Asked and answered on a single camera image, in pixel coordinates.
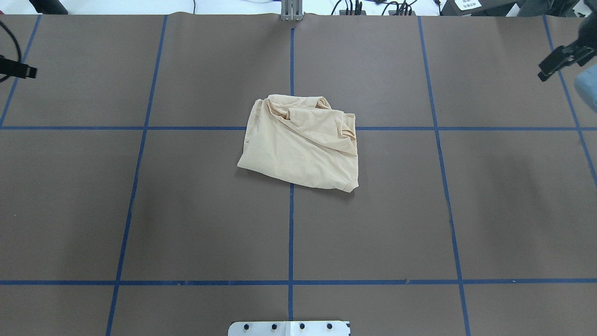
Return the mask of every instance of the cloth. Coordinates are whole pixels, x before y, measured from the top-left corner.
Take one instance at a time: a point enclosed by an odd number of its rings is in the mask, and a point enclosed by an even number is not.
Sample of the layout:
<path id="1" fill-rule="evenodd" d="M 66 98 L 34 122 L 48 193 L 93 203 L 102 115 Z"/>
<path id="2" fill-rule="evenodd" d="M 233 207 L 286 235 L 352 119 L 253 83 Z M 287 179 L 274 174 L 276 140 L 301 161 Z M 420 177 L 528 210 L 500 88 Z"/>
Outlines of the cloth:
<path id="1" fill-rule="evenodd" d="M 323 97 L 273 94 L 253 105 L 240 168 L 306 187 L 358 187 L 355 115 Z"/>
<path id="2" fill-rule="evenodd" d="M 584 102 L 597 112 L 597 64 L 576 76 L 574 87 Z"/>

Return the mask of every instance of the table surface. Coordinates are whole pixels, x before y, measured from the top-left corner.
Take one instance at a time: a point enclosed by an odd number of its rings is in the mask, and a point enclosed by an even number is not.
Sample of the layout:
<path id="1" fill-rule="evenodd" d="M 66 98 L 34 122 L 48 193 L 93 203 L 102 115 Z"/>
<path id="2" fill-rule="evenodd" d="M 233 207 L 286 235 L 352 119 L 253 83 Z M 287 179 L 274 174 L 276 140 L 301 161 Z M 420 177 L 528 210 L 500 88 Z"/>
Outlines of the table surface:
<path id="1" fill-rule="evenodd" d="M 2 21 L 38 77 L 0 84 L 0 334 L 597 329 L 597 114 L 537 78 L 581 20 Z M 272 93 L 356 114 L 359 188 L 236 167 Z"/>

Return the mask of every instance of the paper sticker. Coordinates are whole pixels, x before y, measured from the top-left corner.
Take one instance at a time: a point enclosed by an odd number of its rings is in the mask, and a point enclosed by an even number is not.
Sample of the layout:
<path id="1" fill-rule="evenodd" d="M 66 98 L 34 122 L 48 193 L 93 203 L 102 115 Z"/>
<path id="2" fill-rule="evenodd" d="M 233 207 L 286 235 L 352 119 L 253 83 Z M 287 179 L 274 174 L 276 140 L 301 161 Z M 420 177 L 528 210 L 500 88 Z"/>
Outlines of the paper sticker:
<path id="1" fill-rule="evenodd" d="M 481 7 L 481 3 L 479 2 L 479 0 L 454 0 L 454 2 L 456 3 L 456 6 L 460 8 L 461 11 Z"/>

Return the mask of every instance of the cloth fold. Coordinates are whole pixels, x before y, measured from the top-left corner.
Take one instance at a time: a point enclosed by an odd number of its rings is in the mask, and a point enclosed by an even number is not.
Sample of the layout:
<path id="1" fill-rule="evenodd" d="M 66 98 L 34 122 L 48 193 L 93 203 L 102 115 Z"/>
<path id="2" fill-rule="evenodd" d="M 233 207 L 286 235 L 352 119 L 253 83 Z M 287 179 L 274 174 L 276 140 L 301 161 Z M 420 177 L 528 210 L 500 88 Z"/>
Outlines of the cloth fold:
<path id="1" fill-rule="evenodd" d="M 240 168 L 306 187 L 358 187 L 355 115 L 324 97 L 272 94 L 253 105 Z"/>

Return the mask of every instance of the white metal bracket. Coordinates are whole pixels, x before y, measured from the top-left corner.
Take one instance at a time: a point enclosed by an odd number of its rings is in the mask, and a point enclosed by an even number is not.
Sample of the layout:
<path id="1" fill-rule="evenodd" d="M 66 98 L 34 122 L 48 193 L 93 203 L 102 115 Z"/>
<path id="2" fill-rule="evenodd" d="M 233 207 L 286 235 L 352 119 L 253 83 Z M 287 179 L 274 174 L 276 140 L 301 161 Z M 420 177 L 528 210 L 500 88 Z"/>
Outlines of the white metal bracket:
<path id="1" fill-rule="evenodd" d="M 235 322 L 228 329 L 228 336 L 350 336 L 350 322 Z"/>
<path id="2" fill-rule="evenodd" d="M 303 0 L 282 0 L 282 21 L 303 20 Z"/>

